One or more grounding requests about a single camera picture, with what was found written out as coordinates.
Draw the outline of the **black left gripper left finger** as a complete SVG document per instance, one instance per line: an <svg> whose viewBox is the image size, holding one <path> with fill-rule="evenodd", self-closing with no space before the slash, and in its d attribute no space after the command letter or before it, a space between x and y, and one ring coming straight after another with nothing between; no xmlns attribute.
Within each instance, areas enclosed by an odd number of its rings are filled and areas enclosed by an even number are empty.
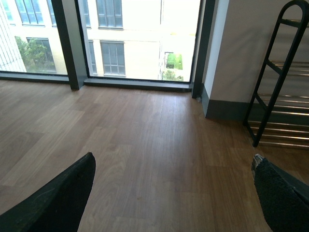
<svg viewBox="0 0 309 232"><path fill-rule="evenodd" d="M2 232L76 232L96 171L91 152L0 216Z"/></svg>

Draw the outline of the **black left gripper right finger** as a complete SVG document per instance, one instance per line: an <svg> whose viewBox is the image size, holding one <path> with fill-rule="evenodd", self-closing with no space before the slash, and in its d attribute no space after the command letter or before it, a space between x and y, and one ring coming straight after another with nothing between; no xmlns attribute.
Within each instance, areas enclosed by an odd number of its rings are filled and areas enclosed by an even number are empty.
<svg viewBox="0 0 309 232"><path fill-rule="evenodd" d="M259 154L251 166L266 223L274 232L309 230L309 186Z"/></svg>

